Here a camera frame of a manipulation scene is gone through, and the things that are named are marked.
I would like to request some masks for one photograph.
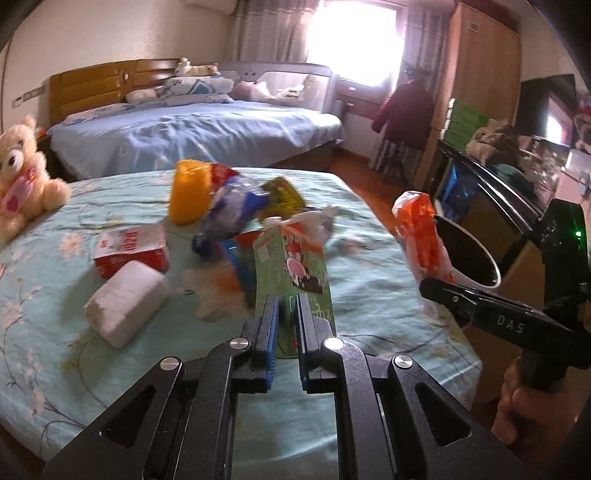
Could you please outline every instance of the hand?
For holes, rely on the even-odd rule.
[[[532,466],[547,463],[573,427],[582,404],[569,388],[568,380],[556,393],[547,393],[521,384],[519,366],[513,363],[505,372],[492,433],[505,445],[520,446],[516,452]],[[516,419],[534,424],[528,432],[520,431]]]

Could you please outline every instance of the tv screen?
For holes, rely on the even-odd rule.
[[[574,146],[577,111],[574,75],[556,75],[521,83],[515,128],[521,135],[542,137],[553,143]]]

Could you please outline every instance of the metal bolt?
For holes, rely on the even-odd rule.
[[[345,342],[339,337],[328,337],[324,340],[324,346],[328,350],[340,350],[345,346]]]
[[[234,350],[244,350],[245,348],[248,348],[250,344],[251,343],[243,337],[236,337],[230,340],[230,347]]]
[[[394,358],[394,363],[398,368],[406,370],[412,367],[413,359],[408,355],[398,355],[396,358]]]
[[[178,360],[173,356],[168,356],[160,362],[162,370],[174,370],[178,367]]]

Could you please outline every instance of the red milk carton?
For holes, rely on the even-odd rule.
[[[161,272],[168,270],[170,262],[166,230],[162,223],[118,228],[100,235],[95,265],[101,277],[111,278],[132,260],[138,260]]]

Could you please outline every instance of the green juice box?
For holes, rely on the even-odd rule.
[[[312,314],[327,319],[336,333],[324,248],[296,227],[273,226],[253,244],[256,316],[262,315],[267,295],[281,297],[277,358],[297,357],[295,302],[299,293],[308,294]]]

